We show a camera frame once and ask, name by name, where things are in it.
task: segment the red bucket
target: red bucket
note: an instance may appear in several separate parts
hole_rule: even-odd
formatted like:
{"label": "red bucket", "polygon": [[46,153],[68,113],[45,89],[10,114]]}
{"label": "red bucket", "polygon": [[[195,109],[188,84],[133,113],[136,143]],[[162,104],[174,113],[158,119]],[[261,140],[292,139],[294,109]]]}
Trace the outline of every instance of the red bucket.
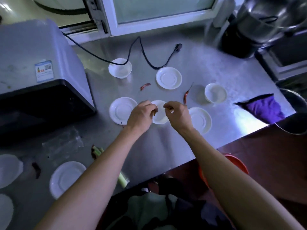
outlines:
{"label": "red bucket", "polygon": [[[248,169],[246,168],[246,166],[244,165],[244,163],[237,157],[230,155],[230,154],[225,154],[225,157],[230,160],[234,165],[236,165],[240,170],[242,170],[244,173],[246,173],[247,175],[249,174]],[[201,177],[201,179],[205,182],[205,184],[207,185],[207,187],[210,187],[208,185],[207,179],[205,178],[201,167],[198,166],[198,173],[199,176]]]}

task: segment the black power cord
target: black power cord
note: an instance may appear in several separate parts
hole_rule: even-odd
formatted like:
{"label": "black power cord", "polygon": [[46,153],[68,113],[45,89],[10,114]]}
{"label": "black power cord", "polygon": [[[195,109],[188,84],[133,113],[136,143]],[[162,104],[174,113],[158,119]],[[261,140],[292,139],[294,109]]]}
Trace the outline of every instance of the black power cord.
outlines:
{"label": "black power cord", "polygon": [[77,46],[79,46],[80,48],[82,48],[84,51],[86,51],[87,53],[91,54],[92,56],[94,56],[94,57],[96,57],[96,58],[98,58],[99,60],[102,60],[102,61],[104,61],[104,62],[107,62],[107,63],[110,63],[110,64],[115,64],[115,65],[125,65],[126,63],[128,63],[129,57],[130,57],[130,53],[131,53],[131,48],[132,48],[133,44],[134,44],[138,39],[140,40],[140,44],[141,44],[143,56],[145,57],[145,60],[147,61],[147,63],[148,63],[153,69],[161,69],[161,68],[167,66],[167,64],[168,64],[168,62],[170,61],[170,59],[171,59],[171,57],[173,56],[173,54],[174,54],[175,52],[179,52],[180,49],[182,48],[182,44],[181,44],[181,43],[176,44],[176,47],[175,47],[174,51],[171,53],[171,55],[170,55],[170,57],[168,58],[167,62],[166,62],[163,66],[161,66],[161,67],[155,67],[155,66],[153,66],[153,65],[149,62],[149,60],[147,59],[147,57],[146,57],[146,55],[145,55],[145,52],[144,52],[143,44],[142,44],[142,41],[141,41],[141,37],[138,36],[138,37],[133,41],[133,43],[130,45],[127,61],[126,61],[125,63],[123,63],[123,64],[118,64],[118,63],[114,63],[114,62],[112,62],[112,61],[108,61],[108,60],[102,59],[101,57],[99,57],[99,56],[97,56],[97,55],[91,53],[89,50],[87,50],[87,49],[85,49],[84,47],[82,47],[80,44],[78,44],[76,41],[74,41],[74,40],[73,40],[71,37],[69,37],[67,34],[63,33],[63,35],[65,35],[68,39],[70,39],[70,40],[71,40],[72,42],[74,42]]}

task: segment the hand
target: hand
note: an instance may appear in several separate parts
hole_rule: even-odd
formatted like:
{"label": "hand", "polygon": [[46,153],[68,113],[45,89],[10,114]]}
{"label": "hand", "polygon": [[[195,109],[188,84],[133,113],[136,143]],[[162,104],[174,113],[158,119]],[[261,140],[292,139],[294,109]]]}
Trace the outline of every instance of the hand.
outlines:
{"label": "hand", "polygon": [[148,130],[153,122],[153,112],[158,112],[158,108],[150,101],[143,101],[131,112],[127,121],[127,127],[131,128],[139,136]]}
{"label": "hand", "polygon": [[177,101],[169,101],[163,106],[172,127],[180,134],[182,131],[194,129],[189,110],[186,105]]}

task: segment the white saucer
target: white saucer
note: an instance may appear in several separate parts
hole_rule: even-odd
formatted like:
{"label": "white saucer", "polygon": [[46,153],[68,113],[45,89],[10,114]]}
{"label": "white saucer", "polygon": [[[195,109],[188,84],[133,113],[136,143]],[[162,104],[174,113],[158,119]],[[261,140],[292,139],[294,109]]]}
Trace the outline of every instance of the white saucer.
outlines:
{"label": "white saucer", "polygon": [[210,83],[205,87],[205,97],[211,103],[222,103],[227,98],[227,91],[223,86]]}
{"label": "white saucer", "polygon": [[137,102],[130,97],[120,97],[111,103],[109,108],[110,117],[119,125],[127,125],[127,120],[137,105]]}
{"label": "white saucer", "polygon": [[207,111],[200,107],[192,107],[189,109],[192,119],[193,127],[199,131],[200,134],[206,134],[212,125],[211,116]]}
{"label": "white saucer", "polygon": [[0,189],[10,185],[23,172],[23,163],[12,154],[0,155]]}
{"label": "white saucer", "polygon": [[155,124],[165,124],[166,122],[169,121],[167,116],[165,115],[165,108],[163,105],[166,103],[162,100],[155,100],[151,102],[152,104],[157,105],[158,107],[158,112],[156,113],[155,116],[153,116],[153,123]]}
{"label": "white saucer", "polygon": [[[117,58],[117,59],[113,60],[112,62],[118,63],[118,64],[123,64],[126,61],[127,61],[127,59]],[[128,75],[131,73],[131,71],[132,71],[132,64],[130,63],[130,61],[128,61],[128,63],[126,63],[125,65],[109,64],[109,73],[113,77],[124,79],[124,78],[128,77]]]}
{"label": "white saucer", "polygon": [[69,161],[57,167],[52,174],[49,189],[51,195],[58,199],[83,174],[86,167],[80,162]]}
{"label": "white saucer", "polygon": [[165,89],[175,89],[181,85],[182,76],[177,69],[164,67],[157,72],[156,80]]}
{"label": "white saucer", "polygon": [[14,205],[10,197],[0,194],[0,230],[9,226],[14,213]]}

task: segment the glass pane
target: glass pane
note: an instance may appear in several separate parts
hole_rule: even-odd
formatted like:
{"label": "glass pane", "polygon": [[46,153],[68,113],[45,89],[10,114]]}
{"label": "glass pane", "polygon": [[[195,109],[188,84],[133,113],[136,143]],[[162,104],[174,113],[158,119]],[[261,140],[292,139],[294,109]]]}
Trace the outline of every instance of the glass pane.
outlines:
{"label": "glass pane", "polygon": [[117,23],[210,9],[214,0],[113,0]]}
{"label": "glass pane", "polygon": [[1,24],[52,19],[59,26],[90,21],[82,0],[0,0]]}

